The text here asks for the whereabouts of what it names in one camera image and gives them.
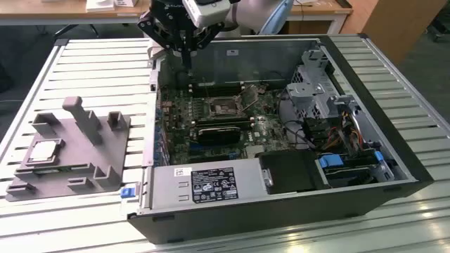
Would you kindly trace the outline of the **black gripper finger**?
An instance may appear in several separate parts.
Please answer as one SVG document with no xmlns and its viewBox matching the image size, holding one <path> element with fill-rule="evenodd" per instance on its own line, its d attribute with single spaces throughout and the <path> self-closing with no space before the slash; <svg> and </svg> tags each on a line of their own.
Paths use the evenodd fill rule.
<svg viewBox="0 0 450 253">
<path fill-rule="evenodd" d="M 138 26 L 144 34 L 163 47 L 163 49 L 170 50 L 176 57 L 182 58 L 183 67 L 188 70 L 187 42 L 183 38 L 186 31 L 166 30 L 159 21 L 151 16 L 150 11 L 140 16 Z"/>
<path fill-rule="evenodd" d="M 192 68 L 192 56 L 196 55 L 198 49 L 204 49 L 215 36 L 225 28 L 225 22 L 219 22 L 206 28 L 200 32 L 191 28 L 187 31 L 187 69 Z"/>
</svg>

